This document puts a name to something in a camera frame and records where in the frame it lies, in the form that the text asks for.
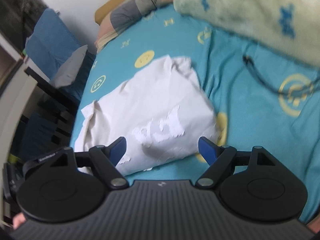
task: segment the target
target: bed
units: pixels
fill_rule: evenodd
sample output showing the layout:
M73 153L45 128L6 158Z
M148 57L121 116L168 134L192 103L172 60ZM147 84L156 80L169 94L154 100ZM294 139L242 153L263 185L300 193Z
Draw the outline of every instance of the bed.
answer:
M111 0L99 9L96 21L124 0ZM150 12L111 40L93 63L80 102L70 145L84 121L81 109L99 100L137 71L165 55L191 57L200 85L212 103L221 129L219 145L250 151L261 145L289 168L308 189L300 217L308 222L320 203L320 93L313 87L297 98L293 92L309 85L318 70L281 55L255 41L228 33L208 22L177 13L172 4ZM260 85L243 56L274 89L291 91L285 97ZM135 179L196 179L208 168L199 154L126 176Z

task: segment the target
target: ridged black surface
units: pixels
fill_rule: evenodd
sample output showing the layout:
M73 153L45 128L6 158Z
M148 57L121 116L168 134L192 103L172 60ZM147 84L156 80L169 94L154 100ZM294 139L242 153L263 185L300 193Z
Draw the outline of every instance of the ridged black surface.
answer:
M212 191L196 189L189 181L163 182L135 181L126 190L113 191L83 219L61 225L28 221L12 236L16 240L302 240L313 236L297 220L278 225L241 220L227 212Z

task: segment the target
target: black device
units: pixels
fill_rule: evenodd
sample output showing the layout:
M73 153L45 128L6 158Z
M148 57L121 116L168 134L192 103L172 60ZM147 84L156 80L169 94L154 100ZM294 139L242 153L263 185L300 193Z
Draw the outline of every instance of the black device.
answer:
M85 153L65 147L41 162L26 163L16 199L27 222L13 239L302 240L314 235L297 220L307 201L304 184L263 147L241 152L201 137L199 152L211 166L195 185L136 180L129 186L115 168L125 151L121 137L109 147ZM247 169L234 174L242 165ZM94 176L79 172L82 166L91 167Z

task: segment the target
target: metal screw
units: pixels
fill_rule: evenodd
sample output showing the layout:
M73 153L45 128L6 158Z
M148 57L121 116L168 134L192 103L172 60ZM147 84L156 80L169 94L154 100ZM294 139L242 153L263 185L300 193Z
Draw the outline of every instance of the metal screw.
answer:
M111 180L111 185L114 187L121 187L123 185L125 185L127 183L127 181L123 178L115 178L113 180Z
M198 184L202 187L208 187L213 184L213 180L209 178L201 178L198 180Z

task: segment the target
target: yellow circle print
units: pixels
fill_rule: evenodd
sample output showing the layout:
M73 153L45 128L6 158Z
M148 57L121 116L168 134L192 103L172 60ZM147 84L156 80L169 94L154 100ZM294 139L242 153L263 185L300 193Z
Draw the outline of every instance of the yellow circle print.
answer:
M153 50L148 50L148 51L142 53L138 57L138 59L134 63L134 66L136 68L144 67L145 65L147 65L153 59L154 56L155 56L155 52Z
M199 162L206 163L206 160L202 157L200 153L196 153L196 158L198 159Z
M301 113L307 97L312 95L313 86L310 86L310 93L302 94L300 97L293 97L294 91L299 91L303 86L309 85L311 80L302 74L293 74L287 77L281 84L279 92L288 91L288 96L279 95L281 108L290 116L297 117Z
M99 77L92 85L91 89L90 89L90 92L93 93L95 91L97 91L101 85L104 83L104 81L106 80L106 76L103 75L101 77Z
M219 112L217 114L217 124L221 129L221 133L218 138L217 145L222 146L227 143L227 135L228 135L228 116L226 113Z

